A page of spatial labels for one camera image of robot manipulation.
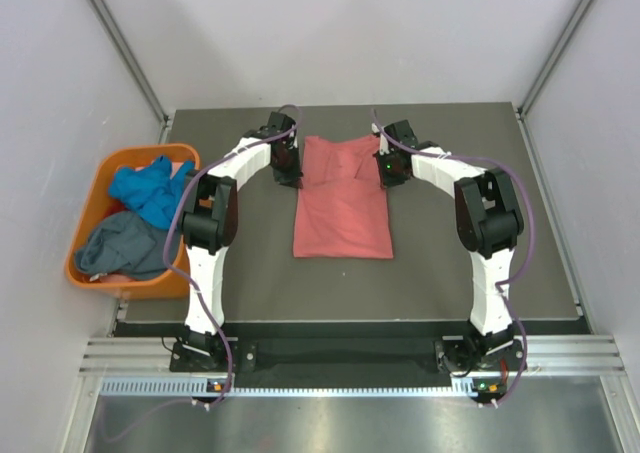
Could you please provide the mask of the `pink t shirt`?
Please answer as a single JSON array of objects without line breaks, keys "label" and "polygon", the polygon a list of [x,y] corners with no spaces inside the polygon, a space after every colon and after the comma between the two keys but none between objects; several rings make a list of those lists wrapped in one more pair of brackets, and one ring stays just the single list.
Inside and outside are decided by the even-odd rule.
[{"label": "pink t shirt", "polygon": [[294,257],[394,257],[387,195],[374,158],[378,146],[371,134],[343,142],[305,139]]}]

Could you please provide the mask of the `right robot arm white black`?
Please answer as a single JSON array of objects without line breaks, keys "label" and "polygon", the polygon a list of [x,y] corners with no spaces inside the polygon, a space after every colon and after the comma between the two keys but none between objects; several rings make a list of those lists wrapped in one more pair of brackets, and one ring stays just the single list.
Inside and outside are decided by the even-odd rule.
[{"label": "right robot arm white black", "polygon": [[[518,175],[493,159],[453,155],[432,142],[420,143],[406,120],[383,126],[372,122],[379,138],[374,158],[381,186],[400,186],[415,178],[454,200],[456,232],[472,264],[473,304],[465,335],[469,369],[487,369],[514,343],[509,312],[511,263],[531,203]],[[480,167],[485,162],[489,169]]]}]

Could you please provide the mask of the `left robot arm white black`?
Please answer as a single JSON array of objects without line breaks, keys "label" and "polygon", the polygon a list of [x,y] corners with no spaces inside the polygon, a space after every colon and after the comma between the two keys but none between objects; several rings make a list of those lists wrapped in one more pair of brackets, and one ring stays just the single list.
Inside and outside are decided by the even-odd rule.
[{"label": "left robot arm white black", "polygon": [[177,229],[189,260],[189,306],[176,355],[192,355],[206,370],[228,366],[230,346],[222,326],[224,263],[239,223],[239,191],[264,168],[287,187],[301,185],[297,123],[277,110],[264,126],[246,132],[223,158],[185,178]]}]

